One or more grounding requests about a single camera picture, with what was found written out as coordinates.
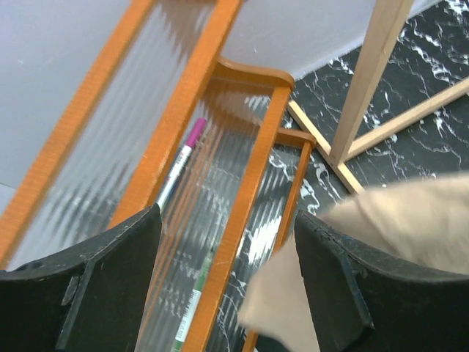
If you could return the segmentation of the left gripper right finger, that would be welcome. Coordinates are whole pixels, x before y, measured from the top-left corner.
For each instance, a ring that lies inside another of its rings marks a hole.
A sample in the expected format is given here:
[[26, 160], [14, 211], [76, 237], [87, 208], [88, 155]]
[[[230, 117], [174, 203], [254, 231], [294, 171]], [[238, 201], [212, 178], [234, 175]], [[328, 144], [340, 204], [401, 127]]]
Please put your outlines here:
[[399, 259], [310, 213], [294, 235], [322, 351], [466, 351], [468, 277]]

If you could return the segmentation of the beige t shirt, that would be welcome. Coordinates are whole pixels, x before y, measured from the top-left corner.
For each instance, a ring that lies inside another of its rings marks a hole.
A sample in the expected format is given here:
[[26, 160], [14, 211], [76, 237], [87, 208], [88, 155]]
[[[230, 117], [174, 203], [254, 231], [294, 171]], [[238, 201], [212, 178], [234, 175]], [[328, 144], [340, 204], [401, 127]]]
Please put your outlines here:
[[[315, 217], [386, 254], [468, 277], [468, 175], [464, 172], [368, 188]], [[237, 320], [290, 351], [322, 351], [294, 229], [251, 278]]]

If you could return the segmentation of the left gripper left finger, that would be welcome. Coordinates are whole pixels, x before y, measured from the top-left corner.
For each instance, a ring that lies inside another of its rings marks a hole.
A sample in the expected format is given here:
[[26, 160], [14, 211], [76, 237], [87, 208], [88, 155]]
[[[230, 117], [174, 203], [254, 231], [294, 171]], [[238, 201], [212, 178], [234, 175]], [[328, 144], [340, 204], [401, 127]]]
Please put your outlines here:
[[2, 351], [134, 351], [160, 243], [158, 205], [1, 272]]

